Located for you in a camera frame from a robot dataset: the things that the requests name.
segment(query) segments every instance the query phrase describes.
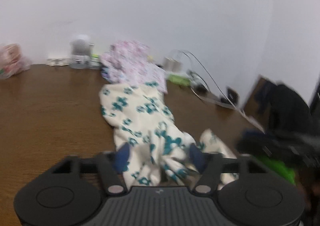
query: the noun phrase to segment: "white wall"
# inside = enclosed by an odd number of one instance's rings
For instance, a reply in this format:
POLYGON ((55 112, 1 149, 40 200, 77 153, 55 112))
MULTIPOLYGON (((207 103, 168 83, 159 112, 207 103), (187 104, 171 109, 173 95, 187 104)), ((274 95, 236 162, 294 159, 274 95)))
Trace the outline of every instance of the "white wall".
MULTIPOLYGON (((0 42, 20 43, 23 53, 33 62, 43 63, 49 53, 69 52, 69 42, 75 34, 90 35, 98 52, 107 50, 110 43, 117 39, 135 39, 149 45, 159 62, 172 49, 193 52, 222 89, 227 85, 233 87, 239 92, 242 102, 260 72, 271 79, 284 79, 297 87, 298 92, 307 89, 300 93, 308 100, 319 73, 316 65, 320 59, 311 59, 317 54, 319 41, 315 39, 315 31, 320 27, 319 14, 316 13, 319 2, 0 0, 0 42), (305 17, 307 23, 301 16, 305 11, 308 13, 305 17), (297 30, 292 37, 290 32, 295 26, 304 30, 297 30), (292 72, 296 68, 287 72, 283 67, 279 68, 281 63, 274 63, 274 56, 278 56, 279 51, 284 55, 282 62, 287 55, 286 50, 278 48, 275 51, 274 47, 279 43, 286 49, 296 48, 293 44, 299 44, 299 50, 292 51, 295 67, 301 64, 300 52, 304 51, 305 55, 308 51, 308 60, 313 65, 311 68, 308 66, 302 75, 299 74, 299 80, 309 84, 307 88, 297 82, 297 72, 292 72)), ((198 65, 196 71, 209 81, 198 65)), ((209 81, 209 84, 217 92, 213 82, 209 81)))

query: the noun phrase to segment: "black electronic device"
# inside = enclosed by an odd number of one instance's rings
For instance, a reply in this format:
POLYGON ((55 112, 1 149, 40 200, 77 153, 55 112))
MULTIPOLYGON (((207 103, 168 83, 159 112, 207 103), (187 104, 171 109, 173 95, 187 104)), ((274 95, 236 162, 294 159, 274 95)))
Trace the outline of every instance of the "black electronic device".
POLYGON ((193 189, 132 187, 112 169, 114 153, 66 157, 23 187, 14 209, 23 226, 298 225, 304 200, 295 186, 251 157, 208 154, 193 189), (96 173, 99 187, 81 177, 96 173), (221 173, 239 179, 217 190, 221 173))

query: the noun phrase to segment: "bright green object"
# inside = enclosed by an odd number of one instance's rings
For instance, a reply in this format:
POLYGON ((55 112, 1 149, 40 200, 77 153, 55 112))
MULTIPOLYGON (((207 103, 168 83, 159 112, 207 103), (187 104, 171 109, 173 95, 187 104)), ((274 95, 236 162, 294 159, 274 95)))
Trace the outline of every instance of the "bright green object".
POLYGON ((190 79, 180 75, 171 74, 169 76, 169 81, 182 86, 190 86, 190 79))
POLYGON ((283 177, 290 183, 295 185, 295 172, 292 168, 288 168, 285 166, 284 162, 270 159, 267 156, 256 157, 259 161, 269 167, 271 170, 275 171, 279 176, 283 177))

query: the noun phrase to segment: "white cable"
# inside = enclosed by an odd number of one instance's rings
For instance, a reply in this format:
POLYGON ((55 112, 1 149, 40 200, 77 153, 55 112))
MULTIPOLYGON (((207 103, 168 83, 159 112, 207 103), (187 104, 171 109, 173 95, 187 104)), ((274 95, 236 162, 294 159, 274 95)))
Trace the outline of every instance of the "white cable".
MULTIPOLYGON (((204 67, 204 65, 198 60, 198 58, 191 52, 187 51, 187 50, 178 50, 178 52, 180 53, 183 53, 184 55, 186 55, 190 61, 191 61, 191 66, 192 66, 192 60, 190 58, 190 56, 188 56, 188 54, 191 54, 197 61, 198 63, 203 67, 203 69, 207 72, 207 74, 210 76, 210 78, 213 80, 214 84, 217 86, 217 88, 219 89, 219 91, 222 93, 222 95, 230 102, 230 104, 233 106, 233 108, 235 110, 237 110, 242 117, 244 117, 250 124, 252 124, 253 126, 255 126, 256 128, 258 128, 259 130, 261 130, 262 132, 264 132, 264 129, 262 128, 262 126, 260 124, 258 124, 255 120, 252 120, 251 118, 247 117, 246 114, 241 111, 239 108, 236 107, 236 105, 233 104, 233 102, 231 102, 231 100, 223 93, 223 91, 220 89, 220 87, 218 86, 218 84, 216 83, 216 81, 213 79, 213 77, 211 76, 211 74, 208 72, 208 70, 204 67)), ((195 90, 193 90, 193 88, 191 88, 191 90, 193 91, 193 93, 201 100, 205 100, 207 102, 213 102, 215 104, 217 104, 217 101, 215 100, 212 100, 210 98, 207 98, 207 97, 203 97, 203 96, 200 96, 198 95, 195 90)))

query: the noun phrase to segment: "white cloth with green flowers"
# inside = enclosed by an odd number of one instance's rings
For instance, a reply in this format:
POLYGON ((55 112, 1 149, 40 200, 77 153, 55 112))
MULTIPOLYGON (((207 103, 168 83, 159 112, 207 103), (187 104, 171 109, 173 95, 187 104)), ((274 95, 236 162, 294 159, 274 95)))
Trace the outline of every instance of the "white cloth with green flowers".
MULTIPOLYGON (((192 181, 184 163, 188 148, 195 140, 175 125, 163 95, 155 87, 107 84, 100 91, 103 117, 114 127, 116 150, 130 144, 130 157, 123 177, 127 187, 157 186, 161 170, 179 185, 192 181)), ((207 130, 200 139, 205 152, 218 151, 215 135, 207 130)))

